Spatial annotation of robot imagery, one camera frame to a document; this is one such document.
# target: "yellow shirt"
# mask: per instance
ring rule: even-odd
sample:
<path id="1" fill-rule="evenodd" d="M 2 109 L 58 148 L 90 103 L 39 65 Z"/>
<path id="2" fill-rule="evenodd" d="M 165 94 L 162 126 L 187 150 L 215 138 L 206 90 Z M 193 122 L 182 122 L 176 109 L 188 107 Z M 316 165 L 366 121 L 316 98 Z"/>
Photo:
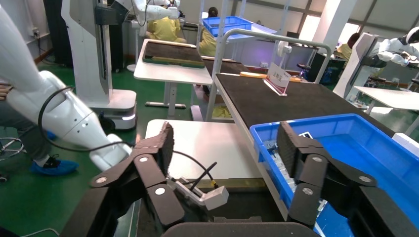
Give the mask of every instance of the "yellow shirt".
<path id="1" fill-rule="evenodd" d="M 199 53 L 201 56 L 215 57 L 215 49 L 217 47 L 217 40 L 211 33 L 203 27 L 202 41 L 199 42 Z"/>
<path id="2" fill-rule="evenodd" d="M 352 49 L 348 46 L 347 43 L 344 43 L 339 48 L 337 48 L 337 52 L 339 53 L 338 56 L 343 58 L 346 61 L 345 63 L 345 67 L 346 67 L 346 64 L 348 64 L 349 58 L 351 57 Z"/>
<path id="3" fill-rule="evenodd" d="M 179 19 L 164 17 L 150 21 L 147 30 L 152 33 L 151 38 L 154 40 L 176 41 L 177 33 L 180 32 L 180 22 Z"/>

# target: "person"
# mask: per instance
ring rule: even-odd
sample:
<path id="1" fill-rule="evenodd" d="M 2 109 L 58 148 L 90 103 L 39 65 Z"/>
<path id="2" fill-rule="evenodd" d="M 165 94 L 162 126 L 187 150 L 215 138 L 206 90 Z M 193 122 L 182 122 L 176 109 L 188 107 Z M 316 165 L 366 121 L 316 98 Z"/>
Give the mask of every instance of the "person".
<path id="1" fill-rule="evenodd" d="M 17 129 L 19 139 L 24 149 L 33 160 L 30 170 L 44 175 L 65 175 L 74 172 L 79 166 L 76 162 L 58 160 L 58 155 L 49 155 L 50 144 L 43 138 L 38 127 L 15 111 L 7 102 L 7 94 L 12 89 L 10 85 L 0 82 L 0 126 Z"/>
<path id="2" fill-rule="evenodd" d="M 210 7 L 208 9 L 208 18 L 217 17 L 218 9 Z M 202 27 L 202 37 L 199 42 L 199 53 L 201 56 L 215 57 L 215 49 L 217 47 L 217 41 L 214 36 L 205 28 Z"/>
<path id="3" fill-rule="evenodd" d="M 338 56 L 343 58 L 345 62 L 345 67 L 348 64 L 349 58 L 352 54 L 352 47 L 356 43 L 356 41 L 359 39 L 360 34 L 354 33 L 351 35 L 351 37 L 348 40 L 348 43 L 342 44 L 339 48 L 337 48 L 337 52 L 339 53 Z"/>
<path id="4" fill-rule="evenodd" d="M 169 19 L 164 17 L 158 20 L 149 21 L 147 26 L 146 38 L 153 40 L 164 40 L 178 43 L 186 43 L 185 39 L 179 38 L 180 32 L 179 19 Z"/>

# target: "electrical outlet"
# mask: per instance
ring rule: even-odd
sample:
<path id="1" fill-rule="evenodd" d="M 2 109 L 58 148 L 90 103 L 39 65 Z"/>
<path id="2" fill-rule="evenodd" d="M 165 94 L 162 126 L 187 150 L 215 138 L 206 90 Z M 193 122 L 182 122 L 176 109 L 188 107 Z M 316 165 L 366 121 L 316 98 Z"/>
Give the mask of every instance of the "electrical outlet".
<path id="1" fill-rule="evenodd" d="M 262 63 L 262 62 L 260 62 L 260 67 L 261 68 L 268 68 L 268 63 Z"/>
<path id="2" fill-rule="evenodd" d="M 39 37 L 40 35 L 39 35 L 39 29 L 38 29 L 38 27 L 33 27 L 32 28 L 32 36 L 33 37 Z"/>

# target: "label sign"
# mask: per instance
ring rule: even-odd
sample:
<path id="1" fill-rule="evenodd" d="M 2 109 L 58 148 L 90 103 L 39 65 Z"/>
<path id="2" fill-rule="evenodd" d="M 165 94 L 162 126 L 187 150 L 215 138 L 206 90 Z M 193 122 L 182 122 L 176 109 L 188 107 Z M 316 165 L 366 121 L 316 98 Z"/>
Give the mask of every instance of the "label sign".
<path id="1" fill-rule="evenodd" d="M 286 95 L 288 83 L 290 82 L 291 75 L 288 74 L 284 69 L 271 63 L 268 70 L 267 80 L 281 95 Z"/>

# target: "blue crate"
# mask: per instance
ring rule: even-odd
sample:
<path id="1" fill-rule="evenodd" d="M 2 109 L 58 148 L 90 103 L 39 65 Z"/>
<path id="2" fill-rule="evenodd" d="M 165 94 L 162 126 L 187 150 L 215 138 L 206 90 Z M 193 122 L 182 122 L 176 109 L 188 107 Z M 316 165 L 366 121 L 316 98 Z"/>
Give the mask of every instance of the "blue crate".
<path id="1" fill-rule="evenodd" d="M 218 36 L 218 26 L 220 17 L 209 17 L 202 19 L 205 28 L 214 36 Z M 253 22 L 240 18 L 238 16 L 227 16 L 225 18 L 224 33 L 232 29 L 251 30 Z"/>
<path id="2" fill-rule="evenodd" d="M 365 119 L 355 114 L 305 118 L 289 121 L 296 134 L 310 132 L 329 154 L 374 176 L 397 205 L 419 229 L 419 160 Z M 293 192 L 280 173 L 263 142 L 276 141 L 279 122 L 254 125 L 250 132 L 254 148 L 280 198 L 289 208 Z M 327 237 L 353 236 L 347 220 L 330 205 L 317 223 Z"/>

